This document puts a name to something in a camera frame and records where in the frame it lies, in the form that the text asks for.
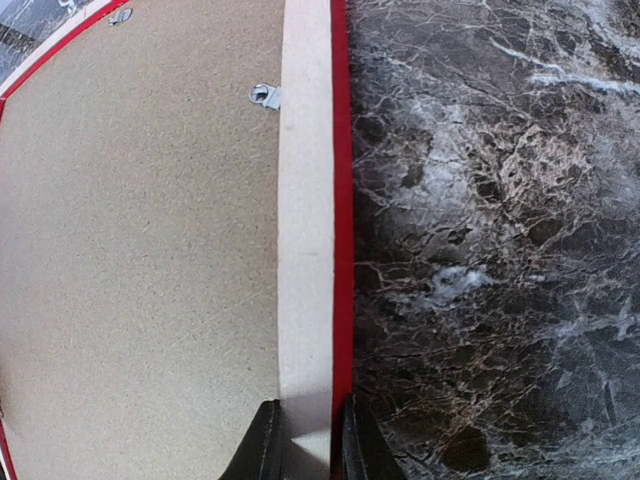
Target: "red frame edge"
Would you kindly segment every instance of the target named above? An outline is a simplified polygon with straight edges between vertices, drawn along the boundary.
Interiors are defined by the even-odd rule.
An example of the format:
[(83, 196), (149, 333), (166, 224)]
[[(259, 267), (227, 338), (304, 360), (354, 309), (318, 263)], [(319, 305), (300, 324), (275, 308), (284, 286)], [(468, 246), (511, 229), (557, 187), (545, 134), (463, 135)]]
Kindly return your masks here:
[(331, 471), (340, 475), (342, 409), (353, 388), (354, 232), (351, 79), (345, 0), (331, 0), (335, 251)]
[[(109, 15), (114, 10), (120, 8), (122, 5), (127, 3), (129, 0), (113, 0), (111, 3), (105, 5), (96, 13), (86, 18), (80, 25), (71, 30), (68, 35), (64, 38), (60, 39), (58, 43), (55, 44), (51, 48), (51, 50), (47, 51), (42, 57), (38, 59), (28, 70), (26, 70), (18, 80), (15, 81), (13, 85), (11, 85), (6, 92), (0, 97), (0, 121), (2, 121), (2, 113), (4, 111), (5, 103), (7, 99), (13, 95), (18, 88), (20, 88), (24, 82), (26, 82), (40, 67), (42, 67), (45, 63), (47, 63), (56, 53), (66, 47), (73, 39), (77, 38), (82, 32), (87, 30), (89, 27), (95, 25), (104, 17)], [(7, 436), (4, 433), (4, 425), (0, 421), (0, 454), (2, 454), (2, 458), (7, 466), (9, 478), (7, 480), (18, 480), (18, 476), (16, 475), (15, 468), (13, 466), (13, 460), (11, 459), (11, 453), (9, 451), (9, 443), (7, 442)]]

